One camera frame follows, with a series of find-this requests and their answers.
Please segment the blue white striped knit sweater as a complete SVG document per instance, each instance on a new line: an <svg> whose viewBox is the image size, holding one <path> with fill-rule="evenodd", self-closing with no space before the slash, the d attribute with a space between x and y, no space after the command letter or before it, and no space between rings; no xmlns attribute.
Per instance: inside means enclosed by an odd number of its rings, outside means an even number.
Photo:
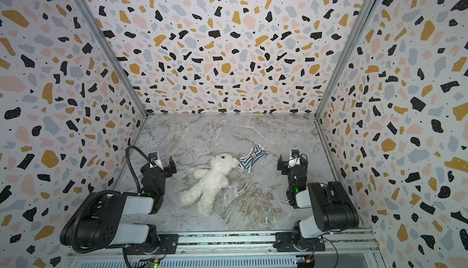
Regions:
<svg viewBox="0 0 468 268"><path fill-rule="evenodd" d="M247 155L239 159L239 166L248 173L252 172L253 167L263 158L267 157L269 152L261 144L250 149Z"/></svg>

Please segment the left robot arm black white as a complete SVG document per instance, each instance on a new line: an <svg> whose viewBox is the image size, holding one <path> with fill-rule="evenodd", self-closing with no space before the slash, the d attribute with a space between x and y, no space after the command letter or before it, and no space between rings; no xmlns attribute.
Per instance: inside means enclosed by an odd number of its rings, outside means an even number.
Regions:
<svg viewBox="0 0 468 268"><path fill-rule="evenodd" d="M60 233L60 243L76 253L127 247L152 253L163 247L156 227L129 224L123 216L156 214L165 196L166 180L177 172L173 159L163 166L156 153L140 169L141 192L92 192L82 202Z"/></svg>

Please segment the white fluffy teddy bear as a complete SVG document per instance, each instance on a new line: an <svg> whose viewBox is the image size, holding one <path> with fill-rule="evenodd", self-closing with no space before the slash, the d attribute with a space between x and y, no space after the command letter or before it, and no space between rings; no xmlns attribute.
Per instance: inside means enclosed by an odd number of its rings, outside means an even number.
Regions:
<svg viewBox="0 0 468 268"><path fill-rule="evenodd" d="M197 182L180 195L183 207L197 203L197 212L202 216L209 216L217 195L222 189L229 187L228 174L239 167L239 161L228 153L218 154L210 160L210 168L198 168L193 177Z"/></svg>

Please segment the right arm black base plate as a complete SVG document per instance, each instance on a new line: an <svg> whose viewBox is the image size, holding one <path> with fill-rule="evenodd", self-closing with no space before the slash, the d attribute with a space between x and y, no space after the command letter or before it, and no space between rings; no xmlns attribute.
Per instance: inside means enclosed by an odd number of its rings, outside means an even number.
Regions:
<svg viewBox="0 0 468 268"><path fill-rule="evenodd" d="M278 232L273 247L278 252L324 252L325 244L319 238L304 238L298 231Z"/></svg>

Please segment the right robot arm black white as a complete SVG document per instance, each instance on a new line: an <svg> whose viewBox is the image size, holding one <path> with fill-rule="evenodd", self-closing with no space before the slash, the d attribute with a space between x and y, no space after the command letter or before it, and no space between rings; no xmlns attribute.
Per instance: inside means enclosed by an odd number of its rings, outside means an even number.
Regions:
<svg viewBox="0 0 468 268"><path fill-rule="evenodd" d="M278 159L277 170L288 178L286 197L294 209L311 209L312 215L295 223L295 243L308 242L331 232L355 229L359 215L339 181L307 182L308 157L297 149L288 160Z"/></svg>

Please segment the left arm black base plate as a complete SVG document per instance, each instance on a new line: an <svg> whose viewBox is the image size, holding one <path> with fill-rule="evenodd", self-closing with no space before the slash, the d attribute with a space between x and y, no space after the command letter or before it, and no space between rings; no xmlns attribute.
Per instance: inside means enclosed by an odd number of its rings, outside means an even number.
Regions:
<svg viewBox="0 0 468 268"><path fill-rule="evenodd" d="M125 247L127 255L173 255L179 242L178 234L150 234L141 244Z"/></svg>

